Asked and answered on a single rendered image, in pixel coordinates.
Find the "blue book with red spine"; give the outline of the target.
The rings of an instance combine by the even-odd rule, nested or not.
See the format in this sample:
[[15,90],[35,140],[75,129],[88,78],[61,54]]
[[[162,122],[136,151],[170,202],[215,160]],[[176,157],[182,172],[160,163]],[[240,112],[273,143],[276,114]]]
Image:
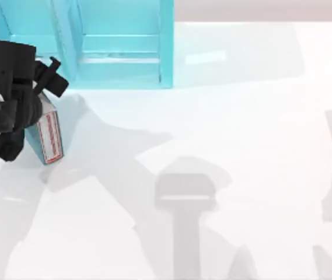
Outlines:
[[26,140],[44,165],[64,156],[57,108],[47,92],[43,90],[39,95],[34,94],[36,100],[41,102],[41,111],[37,114],[37,121],[25,129]]

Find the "light blue rack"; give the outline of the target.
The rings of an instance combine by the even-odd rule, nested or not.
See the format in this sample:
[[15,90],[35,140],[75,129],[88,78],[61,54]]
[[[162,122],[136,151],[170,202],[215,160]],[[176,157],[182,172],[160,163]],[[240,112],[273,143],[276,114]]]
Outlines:
[[173,86],[174,0],[0,0],[0,40],[58,59],[71,89]]

